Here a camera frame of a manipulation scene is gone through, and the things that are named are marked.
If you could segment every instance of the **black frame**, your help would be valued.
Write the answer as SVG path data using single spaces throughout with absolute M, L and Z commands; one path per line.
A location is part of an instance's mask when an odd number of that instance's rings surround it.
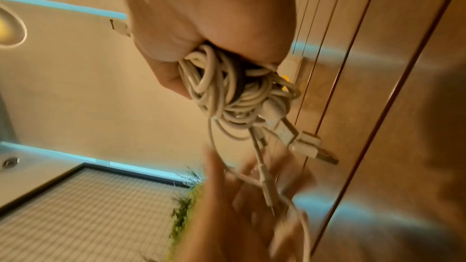
M 106 166 L 100 166 L 96 164 L 89 164 L 89 163 L 82 163 L 67 172 L 51 179 L 50 181 L 42 184 L 39 187 L 34 188 L 30 192 L 20 196 L 19 198 L 7 203 L 6 205 L 0 207 L 0 220 L 4 218 L 6 215 L 12 213 L 13 211 L 19 209 L 22 205 L 26 204 L 27 202 L 45 194 L 47 191 L 53 189 L 55 186 L 60 185 L 62 182 L 66 181 L 68 178 L 72 177 L 76 173 L 84 170 L 84 169 L 93 169 L 93 170 L 98 170 L 102 172 L 107 172 L 107 173 L 112 173 L 112 174 L 117 174 L 117 175 L 123 175 L 123 176 L 128 176 L 128 177 L 133 177 L 133 178 L 138 178 L 138 179 L 143 179 L 143 180 L 149 180 L 153 182 L 158 182 L 158 183 L 163 183 L 163 184 L 168 184 L 168 185 L 173 185 L 177 187 L 183 187 L 183 188 L 188 188 L 189 186 L 186 185 L 186 183 L 183 183 L 179 180 L 170 180 L 166 178 L 161 178 L 157 176 L 151 176 L 151 175 L 146 175 L 146 174 L 141 174 L 137 172 L 131 172 L 131 171 L 125 171 L 125 170 L 120 170 L 112 167 L 106 167 Z

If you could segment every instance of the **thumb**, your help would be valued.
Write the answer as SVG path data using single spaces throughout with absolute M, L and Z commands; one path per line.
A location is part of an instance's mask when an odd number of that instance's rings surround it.
M 225 164 L 213 150 L 205 153 L 204 171 L 207 176 L 205 194 L 210 197 L 225 197 Z

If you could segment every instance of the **tiled surface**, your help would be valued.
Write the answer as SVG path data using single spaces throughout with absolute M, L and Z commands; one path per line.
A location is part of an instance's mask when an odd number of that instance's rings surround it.
M 84 169 L 0 219 L 0 261 L 163 260 L 186 189 Z

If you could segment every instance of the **cable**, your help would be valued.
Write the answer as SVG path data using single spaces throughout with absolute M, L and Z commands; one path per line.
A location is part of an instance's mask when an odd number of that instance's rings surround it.
M 264 192 L 266 203 L 271 207 L 278 201 L 286 204 L 298 216 L 304 230 L 303 262 L 309 262 L 311 254 L 311 237 L 305 218 L 299 214 L 293 202 L 278 193 L 275 181 L 271 178 L 257 142 L 255 129 L 279 137 L 266 128 L 268 122 L 264 118 L 263 103 L 273 102 L 273 110 L 269 111 L 278 118 L 290 111 L 290 101 L 298 98 L 299 88 L 280 77 L 269 64 L 250 65 L 238 61 L 220 49 L 203 44 L 180 60 L 178 70 L 192 100 L 209 118 L 207 126 L 210 143 L 216 150 L 212 134 L 212 121 L 229 138 L 234 140 L 252 139 L 256 152 L 260 178 L 259 180 L 238 173 L 225 165 L 225 170 L 242 181 L 260 187 Z M 231 134 L 224 126 L 234 130 L 248 130 L 250 137 Z

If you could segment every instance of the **blurred hand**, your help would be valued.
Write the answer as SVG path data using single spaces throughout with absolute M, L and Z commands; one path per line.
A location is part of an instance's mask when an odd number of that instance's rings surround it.
M 278 65 L 296 25 L 295 0 L 126 1 L 136 46 L 159 83 L 185 97 L 177 61 L 200 44 Z
M 288 175 L 283 178 L 288 183 L 283 193 L 288 197 L 314 183 L 312 174 L 302 173 L 292 160 L 292 155 L 287 153 L 269 165 L 274 176 L 282 171 Z M 249 161 L 240 172 L 250 174 L 255 164 Z M 266 206 L 259 188 L 225 175 L 223 167 L 218 154 L 209 152 L 201 200 L 177 248 L 175 261 L 286 262 L 295 255 L 296 248 L 302 248 L 301 224 L 297 220 L 287 223 L 280 246 L 275 247 L 270 256 L 269 245 L 277 218 Z M 302 252 L 297 253 L 297 261 L 301 257 Z

